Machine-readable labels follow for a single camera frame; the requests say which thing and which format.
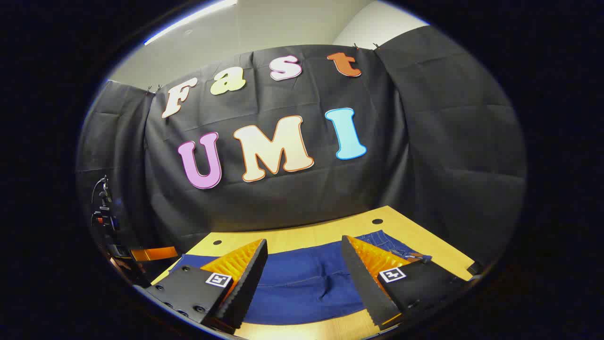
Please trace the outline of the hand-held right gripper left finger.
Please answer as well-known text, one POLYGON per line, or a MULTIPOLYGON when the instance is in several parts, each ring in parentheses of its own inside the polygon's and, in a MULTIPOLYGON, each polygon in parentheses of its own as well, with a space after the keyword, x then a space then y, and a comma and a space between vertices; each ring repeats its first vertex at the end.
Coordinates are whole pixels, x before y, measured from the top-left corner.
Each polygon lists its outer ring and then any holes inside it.
POLYGON ((205 265, 184 263, 143 292, 196 325, 235 331, 250 308, 267 259, 268 244, 261 238, 205 265))

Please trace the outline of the black backdrop cloth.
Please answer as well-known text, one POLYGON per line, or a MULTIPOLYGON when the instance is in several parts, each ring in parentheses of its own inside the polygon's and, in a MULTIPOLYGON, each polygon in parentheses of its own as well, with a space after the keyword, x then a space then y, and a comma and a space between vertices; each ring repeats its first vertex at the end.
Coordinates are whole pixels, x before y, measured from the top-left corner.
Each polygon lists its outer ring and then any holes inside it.
POLYGON ((431 26, 376 50, 298 45, 205 65, 155 93, 108 80, 75 166, 110 195, 132 248, 181 253, 211 232, 275 230, 390 206, 490 265, 521 211, 511 101, 431 26))

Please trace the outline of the blue jeans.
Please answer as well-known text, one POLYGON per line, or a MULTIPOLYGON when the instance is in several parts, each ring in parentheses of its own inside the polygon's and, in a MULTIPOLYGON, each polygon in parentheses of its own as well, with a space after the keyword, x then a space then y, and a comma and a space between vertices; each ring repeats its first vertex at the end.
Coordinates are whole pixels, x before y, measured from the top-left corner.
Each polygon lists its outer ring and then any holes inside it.
POLYGON ((269 254, 245 323, 293 325, 364 310, 340 241, 269 254))

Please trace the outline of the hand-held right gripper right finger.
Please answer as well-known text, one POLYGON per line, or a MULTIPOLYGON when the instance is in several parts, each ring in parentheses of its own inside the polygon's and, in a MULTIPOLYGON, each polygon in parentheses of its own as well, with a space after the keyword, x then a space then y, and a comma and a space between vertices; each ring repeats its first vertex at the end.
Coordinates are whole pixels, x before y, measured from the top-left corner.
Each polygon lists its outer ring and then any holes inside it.
POLYGON ((349 235, 342 237, 341 250, 365 309, 382 331, 420 323, 470 286, 427 255, 399 256, 349 235))

